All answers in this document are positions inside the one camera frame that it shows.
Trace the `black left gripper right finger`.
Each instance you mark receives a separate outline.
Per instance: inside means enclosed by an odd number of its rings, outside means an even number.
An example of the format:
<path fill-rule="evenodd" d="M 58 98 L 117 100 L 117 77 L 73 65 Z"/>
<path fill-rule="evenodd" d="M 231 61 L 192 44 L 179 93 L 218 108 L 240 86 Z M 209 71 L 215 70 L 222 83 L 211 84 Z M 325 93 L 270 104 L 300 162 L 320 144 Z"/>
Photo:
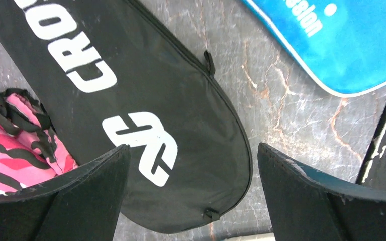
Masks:
<path fill-rule="evenodd" d="M 386 191 L 347 182 L 258 145 L 276 240 L 386 240 Z"/>

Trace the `blue Sport racket cover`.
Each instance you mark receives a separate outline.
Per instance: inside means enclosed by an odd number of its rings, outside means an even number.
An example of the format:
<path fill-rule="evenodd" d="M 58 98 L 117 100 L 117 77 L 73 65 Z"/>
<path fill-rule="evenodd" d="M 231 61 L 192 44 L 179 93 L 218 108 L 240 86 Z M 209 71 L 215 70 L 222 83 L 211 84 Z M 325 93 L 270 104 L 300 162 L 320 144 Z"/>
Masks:
<path fill-rule="evenodd" d="M 357 97 L 386 86 L 386 1 L 246 1 L 326 92 Z"/>

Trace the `black Crossway racket cover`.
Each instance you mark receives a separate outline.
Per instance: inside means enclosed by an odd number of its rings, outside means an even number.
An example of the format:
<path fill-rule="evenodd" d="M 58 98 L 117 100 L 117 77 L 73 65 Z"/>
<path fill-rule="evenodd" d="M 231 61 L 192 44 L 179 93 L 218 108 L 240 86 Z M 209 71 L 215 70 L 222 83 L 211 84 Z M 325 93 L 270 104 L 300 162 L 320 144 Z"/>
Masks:
<path fill-rule="evenodd" d="M 252 154 L 210 53 L 140 1 L 0 1 L 0 42 L 79 167 L 129 146 L 119 214 L 172 234 L 245 196 Z"/>

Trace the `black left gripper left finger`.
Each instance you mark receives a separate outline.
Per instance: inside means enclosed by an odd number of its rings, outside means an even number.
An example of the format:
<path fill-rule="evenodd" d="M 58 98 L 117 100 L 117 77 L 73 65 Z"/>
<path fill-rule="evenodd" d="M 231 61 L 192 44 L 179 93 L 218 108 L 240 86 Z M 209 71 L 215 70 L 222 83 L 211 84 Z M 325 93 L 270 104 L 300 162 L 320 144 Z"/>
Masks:
<path fill-rule="evenodd" d="M 49 181 L 0 195 L 0 240 L 112 240 L 131 153 L 116 147 Z"/>

